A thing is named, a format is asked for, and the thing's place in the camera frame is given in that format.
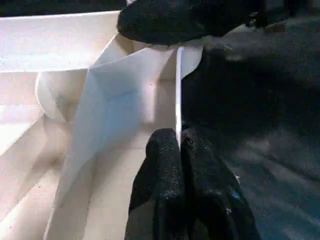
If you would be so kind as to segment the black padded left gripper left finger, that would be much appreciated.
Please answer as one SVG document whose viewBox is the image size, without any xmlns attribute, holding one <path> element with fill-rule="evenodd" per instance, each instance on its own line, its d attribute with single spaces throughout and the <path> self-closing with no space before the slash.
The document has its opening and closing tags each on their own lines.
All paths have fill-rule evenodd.
<svg viewBox="0 0 320 240">
<path fill-rule="evenodd" d="M 126 240 L 187 239 L 185 181 L 176 133 L 154 131 L 133 184 Z"/>
</svg>

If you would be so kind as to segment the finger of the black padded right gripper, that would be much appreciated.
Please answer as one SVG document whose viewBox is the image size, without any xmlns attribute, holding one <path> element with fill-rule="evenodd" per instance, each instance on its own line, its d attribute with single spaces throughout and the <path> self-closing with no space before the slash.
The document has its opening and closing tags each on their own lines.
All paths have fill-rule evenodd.
<svg viewBox="0 0 320 240">
<path fill-rule="evenodd" d="M 222 37 L 250 20 L 262 20 L 263 0 L 135 0 L 120 11 L 117 31 L 150 45 L 172 46 Z"/>
</svg>

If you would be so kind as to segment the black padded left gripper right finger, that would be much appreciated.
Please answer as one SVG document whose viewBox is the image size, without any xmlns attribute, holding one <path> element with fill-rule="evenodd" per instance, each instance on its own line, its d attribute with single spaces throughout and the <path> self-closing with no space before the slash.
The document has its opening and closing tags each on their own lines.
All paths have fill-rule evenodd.
<svg viewBox="0 0 320 240">
<path fill-rule="evenodd" d="M 181 135 L 191 240 L 259 240 L 252 210 L 234 173 L 199 128 Z"/>
</svg>

